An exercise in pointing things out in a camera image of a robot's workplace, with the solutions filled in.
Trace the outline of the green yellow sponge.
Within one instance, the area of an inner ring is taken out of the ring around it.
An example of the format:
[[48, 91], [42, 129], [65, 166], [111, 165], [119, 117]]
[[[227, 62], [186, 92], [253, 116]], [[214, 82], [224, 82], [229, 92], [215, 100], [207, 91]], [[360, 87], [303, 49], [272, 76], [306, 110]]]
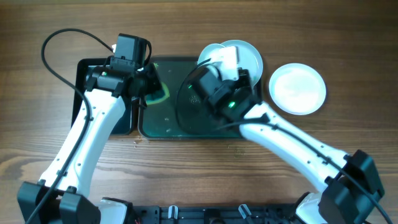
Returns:
[[161, 82], [161, 89], [151, 93], [150, 95], [146, 96], [146, 103], [148, 105], [159, 104], [165, 101], [169, 96], [169, 89], [164, 82]]

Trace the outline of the light blue plate top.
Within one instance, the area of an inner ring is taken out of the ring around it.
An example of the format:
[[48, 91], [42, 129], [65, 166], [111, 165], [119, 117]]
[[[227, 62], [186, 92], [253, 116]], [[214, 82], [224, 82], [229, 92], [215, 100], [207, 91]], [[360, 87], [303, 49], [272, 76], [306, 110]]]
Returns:
[[238, 67], [249, 71], [250, 84], [254, 88], [262, 77], [264, 64], [259, 51], [243, 40], [227, 40], [221, 43], [224, 47], [236, 47]]

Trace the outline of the white plate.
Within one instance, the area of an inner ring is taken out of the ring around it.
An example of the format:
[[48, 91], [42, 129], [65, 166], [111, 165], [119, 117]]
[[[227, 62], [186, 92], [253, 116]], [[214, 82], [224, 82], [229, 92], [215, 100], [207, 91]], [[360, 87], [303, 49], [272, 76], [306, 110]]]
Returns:
[[322, 76], [302, 63], [288, 63], [275, 70], [268, 90], [280, 109], [294, 115], [316, 112], [326, 101], [327, 93]]
[[198, 58], [197, 64], [203, 64], [204, 61], [208, 60], [208, 63], [213, 63], [220, 66], [223, 60], [220, 58], [219, 51], [223, 49], [224, 45], [221, 44], [210, 44], [207, 45], [202, 51]]

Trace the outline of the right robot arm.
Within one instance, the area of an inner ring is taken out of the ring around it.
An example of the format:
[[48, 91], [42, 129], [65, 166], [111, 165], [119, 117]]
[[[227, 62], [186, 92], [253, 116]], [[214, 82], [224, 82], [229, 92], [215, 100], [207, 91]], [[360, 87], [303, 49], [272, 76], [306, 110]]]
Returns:
[[262, 145], [301, 173], [316, 189], [294, 207], [301, 223], [366, 223], [385, 191], [372, 157], [362, 150], [350, 155], [313, 138], [280, 117], [249, 86], [249, 72], [239, 69], [235, 80], [222, 80], [209, 65], [194, 68], [184, 81], [222, 126], [238, 128], [244, 139]]

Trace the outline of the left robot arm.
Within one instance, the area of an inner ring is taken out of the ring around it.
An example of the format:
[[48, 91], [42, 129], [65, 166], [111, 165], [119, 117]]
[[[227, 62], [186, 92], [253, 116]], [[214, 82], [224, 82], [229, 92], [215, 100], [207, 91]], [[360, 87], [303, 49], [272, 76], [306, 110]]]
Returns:
[[74, 89], [82, 99], [78, 115], [60, 151], [37, 183], [23, 182], [17, 201], [26, 223], [139, 223], [131, 202], [103, 198], [90, 202], [95, 167], [115, 125], [135, 99], [161, 90], [155, 67], [149, 62], [151, 43], [134, 35], [119, 34], [103, 65], [88, 77], [85, 90], [47, 70]]

